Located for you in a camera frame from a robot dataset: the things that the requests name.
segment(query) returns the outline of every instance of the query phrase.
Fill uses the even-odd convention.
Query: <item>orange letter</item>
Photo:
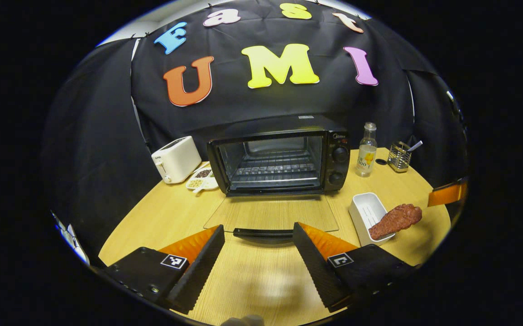
[[[212,56],[200,58],[195,60],[191,67],[197,68],[197,76],[199,77],[199,88],[196,91],[187,93],[183,87],[183,72],[186,67],[180,66],[169,70],[163,75],[163,79],[167,81],[168,99],[176,106],[188,106],[199,103],[211,92],[211,67],[210,63],[213,61]]]
[[[348,18],[348,16],[344,15],[343,13],[332,13],[334,16],[338,17],[346,27],[351,29],[352,31],[355,31],[357,33],[364,33],[364,29],[361,29],[360,27],[356,27],[356,21],[354,19]]]

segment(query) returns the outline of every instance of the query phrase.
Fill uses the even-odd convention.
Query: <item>white tray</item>
[[[185,183],[185,187],[187,189],[197,189],[197,188],[199,188],[200,185],[203,185],[203,190],[211,190],[211,189],[216,189],[219,187],[219,185],[217,184],[217,181],[215,180],[215,177],[212,176],[213,175],[212,171],[210,173],[208,173],[207,176],[205,176],[205,177],[197,177],[197,175],[203,170],[211,170],[211,167],[203,167],[203,168],[195,171],[195,173],[193,173],[193,175],[191,175],[191,177],[189,178],[187,183]],[[197,180],[197,183],[199,183],[199,186],[191,185],[193,180]]]
[[[370,236],[368,229],[379,223],[382,217],[387,213],[382,202],[380,202],[378,196],[373,192],[366,192],[354,196],[352,198],[352,204],[350,204],[350,209],[348,210],[354,222],[361,246],[369,244],[381,245],[395,235],[395,233],[392,233],[380,240],[374,240]]]

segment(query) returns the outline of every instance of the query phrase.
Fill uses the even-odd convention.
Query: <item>letter s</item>
[[[307,12],[307,8],[298,4],[281,4],[282,14],[287,18],[293,19],[310,19],[312,14]]]

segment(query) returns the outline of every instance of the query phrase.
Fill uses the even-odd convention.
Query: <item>bottle label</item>
[[[358,169],[365,173],[372,171],[374,158],[376,156],[376,147],[363,145],[358,152]]]

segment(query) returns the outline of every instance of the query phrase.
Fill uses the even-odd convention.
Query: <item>blue letter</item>
[[[185,37],[177,38],[187,33],[184,29],[181,28],[185,25],[187,25],[187,23],[184,21],[174,25],[172,29],[164,32],[163,35],[160,35],[158,39],[154,40],[154,43],[160,43],[162,46],[164,46],[164,54],[171,53],[174,49],[178,48],[187,40]]]

